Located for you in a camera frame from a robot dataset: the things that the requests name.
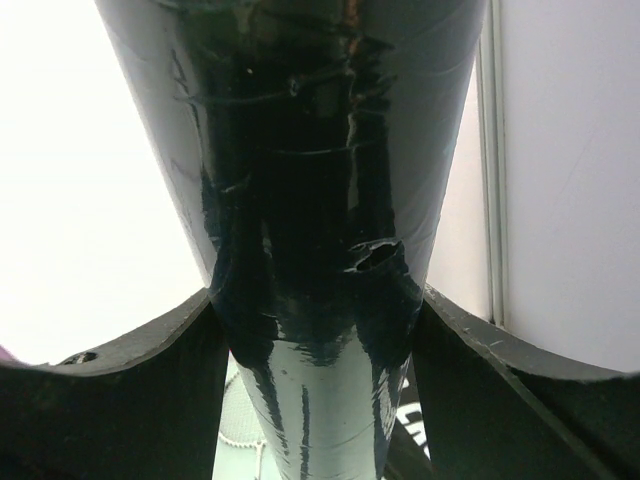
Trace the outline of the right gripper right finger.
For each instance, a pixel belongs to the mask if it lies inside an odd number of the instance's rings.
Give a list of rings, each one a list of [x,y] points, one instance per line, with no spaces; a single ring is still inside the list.
[[[437,479],[636,479],[639,376],[540,349],[427,288],[413,365]]]

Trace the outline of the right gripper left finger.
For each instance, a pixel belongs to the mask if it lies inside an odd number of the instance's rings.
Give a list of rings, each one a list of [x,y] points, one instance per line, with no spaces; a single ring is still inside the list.
[[[205,292],[58,365],[1,365],[5,479],[208,479],[228,348]]]

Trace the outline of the white badminton racket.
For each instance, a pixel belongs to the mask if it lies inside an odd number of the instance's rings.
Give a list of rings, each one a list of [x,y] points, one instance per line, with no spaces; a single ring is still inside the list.
[[[255,461],[252,478],[261,478],[267,441],[238,371],[224,384],[218,440],[232,448],[253,450]]]

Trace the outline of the black racket bag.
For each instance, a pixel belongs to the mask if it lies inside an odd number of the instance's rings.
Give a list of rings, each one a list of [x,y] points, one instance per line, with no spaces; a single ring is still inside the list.
[[[389,480],[433,479],[412,359],[409,359],[406,377],[401,386],[383,478]]]

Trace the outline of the black shuttlecock tube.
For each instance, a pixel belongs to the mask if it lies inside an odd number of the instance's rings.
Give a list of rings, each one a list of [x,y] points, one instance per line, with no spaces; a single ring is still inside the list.
[[[383,475],[482,1],[100,1],[285,479]]]

